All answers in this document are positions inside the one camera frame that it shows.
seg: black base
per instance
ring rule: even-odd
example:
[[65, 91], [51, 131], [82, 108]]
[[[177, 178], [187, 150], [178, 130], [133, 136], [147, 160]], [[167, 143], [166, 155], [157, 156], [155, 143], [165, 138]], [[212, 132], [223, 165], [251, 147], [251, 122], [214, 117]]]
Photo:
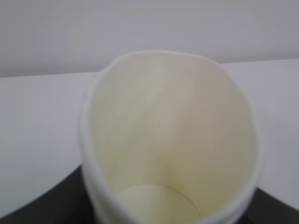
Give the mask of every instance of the black base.
[[[94, 224], [81, 167], [43, 196], [0, 219], [0, 224]], [[237, 224], [299, 224], [299, 211], [258, 189]]]

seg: cup bottom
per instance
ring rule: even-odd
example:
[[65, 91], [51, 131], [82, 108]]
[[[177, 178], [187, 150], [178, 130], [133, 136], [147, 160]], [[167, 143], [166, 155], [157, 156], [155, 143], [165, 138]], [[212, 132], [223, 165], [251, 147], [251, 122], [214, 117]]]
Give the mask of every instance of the cup bottom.
[[146, 224], [188, 224], [200, 219], [188, 198], [166, 186], [136, 185], [120, 192], [119, 198]]

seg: paper cup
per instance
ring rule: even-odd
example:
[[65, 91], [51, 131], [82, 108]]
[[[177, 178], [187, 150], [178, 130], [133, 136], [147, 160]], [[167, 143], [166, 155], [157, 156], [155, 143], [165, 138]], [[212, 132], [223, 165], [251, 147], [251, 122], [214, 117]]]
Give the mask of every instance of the paper cup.
[[251, 108], [204, 57], [120, 57], [96, 76], [79, 130], [84, 181], [105, 224], [232, 224], [256, 189]]

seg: table surface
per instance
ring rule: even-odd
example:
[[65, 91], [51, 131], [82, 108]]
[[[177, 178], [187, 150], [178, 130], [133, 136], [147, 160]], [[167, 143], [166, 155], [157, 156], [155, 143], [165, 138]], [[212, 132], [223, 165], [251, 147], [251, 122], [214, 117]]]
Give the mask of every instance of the table surface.
[[[259, 187], [299, 210], [299, 59], [222, 67], [257, 114], [266, 154]], [[78, 112], [94, 75], [0, 78], [0, 217], [79, 166]]]

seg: white wall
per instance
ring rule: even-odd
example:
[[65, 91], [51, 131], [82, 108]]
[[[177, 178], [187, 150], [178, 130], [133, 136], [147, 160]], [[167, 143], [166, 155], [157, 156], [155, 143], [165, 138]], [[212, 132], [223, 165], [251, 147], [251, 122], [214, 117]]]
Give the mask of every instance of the white wall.
[[95, 71], [137, 49], [299, 57], [299, 0], [0, 0], [0, 77]]

